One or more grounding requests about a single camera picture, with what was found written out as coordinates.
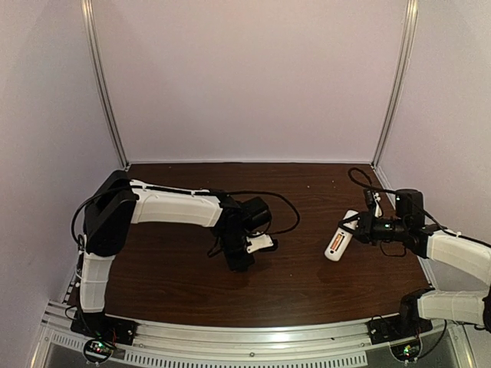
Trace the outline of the white remote control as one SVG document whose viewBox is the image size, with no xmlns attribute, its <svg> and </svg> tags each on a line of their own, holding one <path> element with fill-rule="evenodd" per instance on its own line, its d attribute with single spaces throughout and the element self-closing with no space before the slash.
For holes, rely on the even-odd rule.
<svg viewBox="0 0 491 368">
<path fill-rule="evenodd" d="M 338 227 L 325 249 L 325 257 L 330 261 L 339 261 L 350 244 L 358 225 L 358 212 L 347 210 L 344 218 L 338 222 Z"/>
</svg>

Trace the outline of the orange battery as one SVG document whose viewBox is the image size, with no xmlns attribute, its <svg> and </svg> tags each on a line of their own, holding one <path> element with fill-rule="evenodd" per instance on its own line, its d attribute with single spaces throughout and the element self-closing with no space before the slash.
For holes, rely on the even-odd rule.
<svg viewBox="0 0 491 368">
<path fill-rule="evenodd" d="M 331 245 L 331 250 L 332 251 L 337 251 L 338 248 L 339 248 L 339 246 L 342 244 L 343 240 L 344 240 L 344 235 L 338 234 L 335 237 L 335 239 L 333 241 L 333 244 Z"/>
</svg>

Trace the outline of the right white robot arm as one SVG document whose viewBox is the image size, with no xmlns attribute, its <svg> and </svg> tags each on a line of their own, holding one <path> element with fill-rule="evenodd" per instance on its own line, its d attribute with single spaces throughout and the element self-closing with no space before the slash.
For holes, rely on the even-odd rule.
<svg viewBox="0 0 491 368">
<path fill-rule="evenodd" d="M 423 194 L 416 189 L 394 191 L 396 215 L 385 218 L 378 193 L 364 190 L 367 211 L 349 210 L 325 249 L 325 257 L 339 261 L 351 240 L 362 244 L 400 243 L 405 250 L 457 268 L 485 285 L 481 291 L 421 289 L 400 301 L 396 330 L 414 333 L 423 320 L 441 319 L 490 329 L 490 247 L 438 225 L 428 225 Z"/>
</svg>

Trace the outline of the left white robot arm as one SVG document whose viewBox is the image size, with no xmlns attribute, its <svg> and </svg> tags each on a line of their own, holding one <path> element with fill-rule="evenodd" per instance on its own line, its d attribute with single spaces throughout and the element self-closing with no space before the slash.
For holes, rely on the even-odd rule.
<svg viewBox="0 0 491 368">
<path fill-rule="evenodd" d="M 155 186 L 131 180 L 123 170 L 113 171 L 79 211 L 84 215 L 82 233 L 75 238 L 82 254 L 79 315 L 99 334 L 109 325 L 104 309 L 110 268 L 132 225 L 162 222 L 208 228 L 230 271 L 246 271 L 255 262 L 255 252 L 278 247 L 262 230 L 272 214 L 259 197 L 240 202 L 224 191 Z"/>
</svg>

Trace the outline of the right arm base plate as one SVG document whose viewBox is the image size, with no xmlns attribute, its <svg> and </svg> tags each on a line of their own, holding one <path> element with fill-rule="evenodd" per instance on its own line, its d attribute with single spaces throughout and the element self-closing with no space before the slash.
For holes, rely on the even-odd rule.
<svg viewBox="0 0 491 368">
<path fill-rule="evenodd" d="M 366 323 L 366 327 L 372 345 L 416 338 L 433 329 L 430 320 L 408 320 L 399 314 L 386 317 L 375 315 Z"/>
</svg>

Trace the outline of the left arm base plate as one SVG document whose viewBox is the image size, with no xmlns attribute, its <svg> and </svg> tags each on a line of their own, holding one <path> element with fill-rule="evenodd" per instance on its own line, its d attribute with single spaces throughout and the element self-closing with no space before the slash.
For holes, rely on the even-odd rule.
<svg viewBox="0 0 491 368">
<path fill-rule="evenodd" d="M 104 313 L 76 313 L 70 330 L 86 337 L 101 338 L 108 343 L 131 346 L 136 336 L 138 323 L 118 317 L 109 317 Z"/>
</svg>

